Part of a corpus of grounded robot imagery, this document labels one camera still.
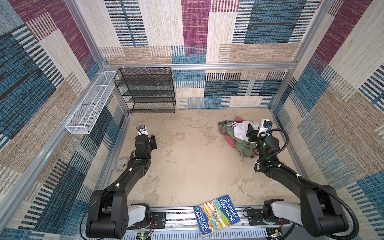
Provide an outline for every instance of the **black wire rack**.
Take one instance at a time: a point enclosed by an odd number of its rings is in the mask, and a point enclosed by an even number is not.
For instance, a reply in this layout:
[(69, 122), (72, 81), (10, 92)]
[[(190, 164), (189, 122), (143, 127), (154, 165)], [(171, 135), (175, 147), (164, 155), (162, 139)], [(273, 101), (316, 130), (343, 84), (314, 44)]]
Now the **black wire rack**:
[(118, 87), (131, 113), (174, 113), (171, 68), (120, 68)]

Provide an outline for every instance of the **robotic arm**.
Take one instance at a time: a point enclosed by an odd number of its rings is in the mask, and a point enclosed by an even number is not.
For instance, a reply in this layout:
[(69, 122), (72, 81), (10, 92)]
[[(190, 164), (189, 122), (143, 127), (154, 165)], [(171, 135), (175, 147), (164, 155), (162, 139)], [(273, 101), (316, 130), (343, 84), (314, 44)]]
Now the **robotic arm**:
[[(288, 219), (303, 226), (314, 237), (327, 235), (335, 239), (353, 239), (359, 231), (359, 225), (352, 210), (337, 197), (334, 188), (313, 183), (279, 161), (277, 154), (288, 144), (288, 134), (282, 129), (271, 130), (271, 126), (270, 120), (263, 119), (255, 137), (259, 154), (255, 171), (263, 172), (269, 178), (283, 184), (300, 198), (301, 204), (289, 203), (283, 199), (265, 201), (264, 220), (276, 222), (280, 218)], [(286, 142), (283, 148), (280, 149), (279, 140), (272, 136), (273, 131), (281, 131), (285, 134)], [(348, 222), (342, 206), (352, 217), (353, 231), (347, 236), (335, 236), (332, 234), (348, 230)]]
[(127, 195), (148, 171), (151, 151), (157, 148), (155, 136), (149, 137), (144, 125), (138, 130), (136, 150), (131, 153), (127, 169), (107, 188), (96, 190), (91, 195), (85, 230), (89, 238), (122, 238), (132, 224), (147, 227), (151, 223), (148, 204), (127, 206)]

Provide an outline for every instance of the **blue book cover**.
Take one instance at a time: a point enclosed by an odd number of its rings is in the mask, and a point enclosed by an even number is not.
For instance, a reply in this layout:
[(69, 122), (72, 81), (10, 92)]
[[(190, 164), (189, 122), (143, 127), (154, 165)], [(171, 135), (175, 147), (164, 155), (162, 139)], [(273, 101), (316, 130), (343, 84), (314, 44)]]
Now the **blue book cover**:
[(240, 217), (228, 195), (206, 202), (193, 209), (202, 237), (240, 222)]

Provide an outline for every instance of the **white wire basket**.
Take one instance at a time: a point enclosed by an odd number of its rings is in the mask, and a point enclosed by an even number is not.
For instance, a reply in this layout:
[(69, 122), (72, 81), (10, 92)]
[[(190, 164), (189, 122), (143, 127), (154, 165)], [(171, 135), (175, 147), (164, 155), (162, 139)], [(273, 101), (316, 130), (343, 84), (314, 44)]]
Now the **white wire basket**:
[(89, 134), (118, 80), (115, 71), (102, 72), (70, 117), (65, 128), (71, 134)]

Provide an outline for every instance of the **patterned carpet wall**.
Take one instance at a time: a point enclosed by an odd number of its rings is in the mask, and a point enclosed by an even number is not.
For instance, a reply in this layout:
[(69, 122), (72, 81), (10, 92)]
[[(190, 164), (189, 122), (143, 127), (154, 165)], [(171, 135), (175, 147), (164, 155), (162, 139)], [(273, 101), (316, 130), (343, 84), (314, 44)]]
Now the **patterned carpet wall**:
[(291, 61), (321, 0), (79, 0), (111, 65)]
[(305, 176), (384, 239), (384, 1), (337, 0), (274, 114)]
[[(0, 26), (2, 201), (98, 65), (64, 0), (0, 0)], [(113, 96), (91, 134), (67, 134), (0, 239), (74, 236), (89, 194), (100, 185), (122, 118)]]
[(270, 107), (286, 71), (174, 70), (176, 108)]

